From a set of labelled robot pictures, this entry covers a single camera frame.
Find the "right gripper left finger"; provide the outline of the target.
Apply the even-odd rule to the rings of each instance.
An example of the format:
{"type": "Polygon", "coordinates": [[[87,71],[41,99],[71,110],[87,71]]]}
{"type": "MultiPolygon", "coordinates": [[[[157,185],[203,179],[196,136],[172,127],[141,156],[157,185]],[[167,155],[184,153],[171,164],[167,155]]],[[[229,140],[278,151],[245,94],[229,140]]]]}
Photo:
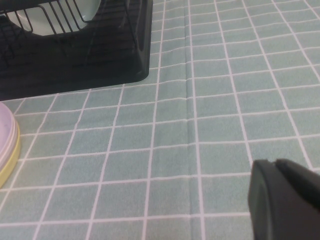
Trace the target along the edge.
{"type": "Polygon", "coordinates": [[[289,159],[255,160],[248,208],[256,240],[318,240],[320,176],[289,159]]]}

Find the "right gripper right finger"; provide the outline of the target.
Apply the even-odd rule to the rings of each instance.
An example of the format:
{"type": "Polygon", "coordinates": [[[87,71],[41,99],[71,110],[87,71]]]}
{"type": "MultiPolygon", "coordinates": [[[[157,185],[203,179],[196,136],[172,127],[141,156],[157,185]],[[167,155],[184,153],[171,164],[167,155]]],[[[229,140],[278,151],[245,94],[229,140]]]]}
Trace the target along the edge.
{"type": "Polygon", "coordinates": [[[289,159],[277,159],[273,166],[273,211],[278,215],[318,215],[320,176],[289,159]]]}

